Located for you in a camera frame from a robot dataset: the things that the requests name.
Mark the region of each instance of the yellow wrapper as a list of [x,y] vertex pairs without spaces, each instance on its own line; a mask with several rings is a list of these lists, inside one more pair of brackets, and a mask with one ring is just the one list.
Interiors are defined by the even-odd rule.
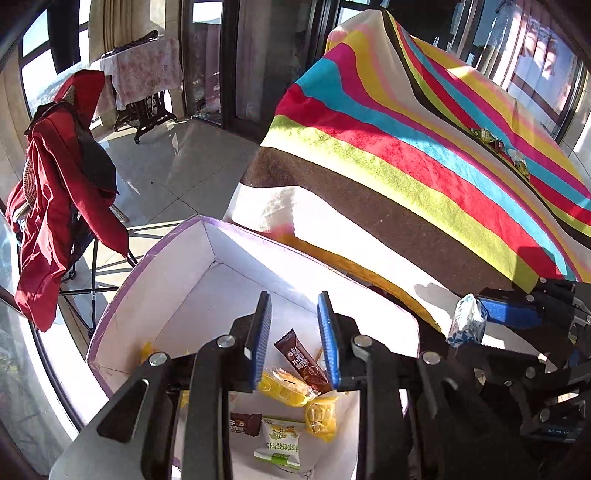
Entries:
[[302,407],[318,394],[305,382],[281,368],[264,371],[257,390],[290,407]]
[[157,350],[152,346],[152,342],[145,342],[142,349],[139,351],[139,364],[143,364],[152,353],[156,353]]
[[[152,353],[156,353],[159,350],[154,348],[154,346],[152,345],[152,342],[145,342],[144,346],[142,347],[142,349],[139,351],[139,364],[143,364],[148,358],[150,358],[150,355],[152,355]],[[189,404],[189,391],[188,390],[184,390],[181,393],[180,396],[180,408],[186,407]]]
[[306,430],[330,442],[336,435],[336,401],[338,397],[319,397],[306,404]]

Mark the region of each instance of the red cloth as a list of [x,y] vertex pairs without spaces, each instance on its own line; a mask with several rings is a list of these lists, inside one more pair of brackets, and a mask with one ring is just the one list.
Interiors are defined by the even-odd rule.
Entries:
[[[74,85],[74,108],[85,128],[90,126],[105,76],[82,70],[66,80],[54,101]],[[72,203],[96,237],[126,255],[127,229],[109,210],[116,192],[98,190],[80,169],[81,152],[75,120],[61,106],[38,121],[28,135],[28,161],[35,178],[35,206],[26,217],[21,248],[21,279],[15,300],[22,313],[45,332],[56,316],[62,275],[70,267]],[[8,198],[6,217],[15,232],[13,215],[25,202],[22,182]]]

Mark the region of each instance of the striped blanket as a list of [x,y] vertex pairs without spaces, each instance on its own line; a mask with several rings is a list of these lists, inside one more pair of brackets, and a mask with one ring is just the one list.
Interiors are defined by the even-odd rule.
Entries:
[[382,287],[440,328],[441,291],[591,281],[582,174],[509,94],[383,9],[334,30],[287,90],[226,219]]

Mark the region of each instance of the brown candy wrapper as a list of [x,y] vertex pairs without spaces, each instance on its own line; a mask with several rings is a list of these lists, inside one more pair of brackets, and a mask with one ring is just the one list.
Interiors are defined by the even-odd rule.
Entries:
[[257,437],[261,432],[261,417],[260,413],[230,413],[230,432]]
[[332,390],[324,372],[298,340],[295,331],[290,330],[281,338],[275,347],[295,367],[300,377],[314,390],[321,394]]
[[505,144],[501,140],[495,140],[493,146],[497,153],[505,153]]

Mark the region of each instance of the blue gripper pad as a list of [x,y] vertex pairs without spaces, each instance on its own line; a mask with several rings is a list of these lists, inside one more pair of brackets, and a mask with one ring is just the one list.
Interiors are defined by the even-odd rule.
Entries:
[[271,312],[271,296],[266,291],[262,291],[244,345],[244,355],[251,361],[250,382],[253,390],[261,381],[262,369],[265,365],[265,354],[271,329]]
[[479,297],[479,300],[488,311],[489,322],[500,323],[521,330],[533,328],[542,323],[542,318],[539,317],[538,312],[532,305],[485,299],[483,297]]
[[324,291],[318,295],[318,327],[320,328],[320,337],[322,338],[326,374],[335,390],[340,385],[339,348],[335,335],[335,329],[338,332],[339,326],[336,321],[335,313],[330,304],[329,294]]

